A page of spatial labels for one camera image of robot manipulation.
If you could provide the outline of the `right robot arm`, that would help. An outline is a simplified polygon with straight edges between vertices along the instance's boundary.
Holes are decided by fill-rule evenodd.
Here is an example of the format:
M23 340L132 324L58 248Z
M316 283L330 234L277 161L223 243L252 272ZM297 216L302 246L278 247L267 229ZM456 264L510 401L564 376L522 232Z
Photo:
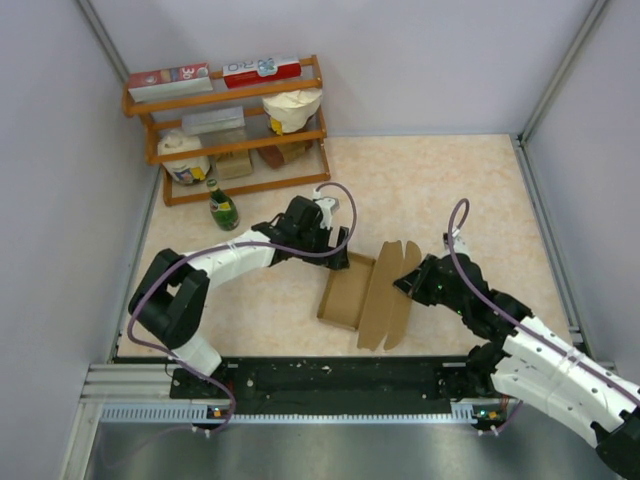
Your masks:
M602 367L554 333L525 304L493 289L459 254L428 255L397 289L425 306L458 314L485 344L467 358L476 394L518 399L561 423L625 479L639 476L639 387Z

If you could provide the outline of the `brown cardboard box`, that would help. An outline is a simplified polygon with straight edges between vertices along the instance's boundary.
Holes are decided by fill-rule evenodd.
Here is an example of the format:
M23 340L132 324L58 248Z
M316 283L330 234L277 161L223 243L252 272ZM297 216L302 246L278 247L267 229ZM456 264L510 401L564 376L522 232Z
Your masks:
M349 267L329 274L317 318L356 331L356 346L390 351L404 340L412 300L394 282L419 266L422 254L413 242L385 242L377 257L348 254Z

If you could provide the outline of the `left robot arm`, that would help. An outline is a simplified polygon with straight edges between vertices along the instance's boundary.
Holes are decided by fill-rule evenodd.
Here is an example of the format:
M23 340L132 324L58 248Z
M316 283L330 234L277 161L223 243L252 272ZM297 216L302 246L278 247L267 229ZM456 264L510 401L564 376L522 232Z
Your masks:
M318 191L311 199L296 196L285 212L253 225L242 235L202 255L160 251L135 290L128 311L151 333L168 356L194 370L192 384L205 396L226 387L221 355L199 332L207 294L245 273L290 258L332 270L349 267L350 230L339 229L338 244L329 245L339 200Z

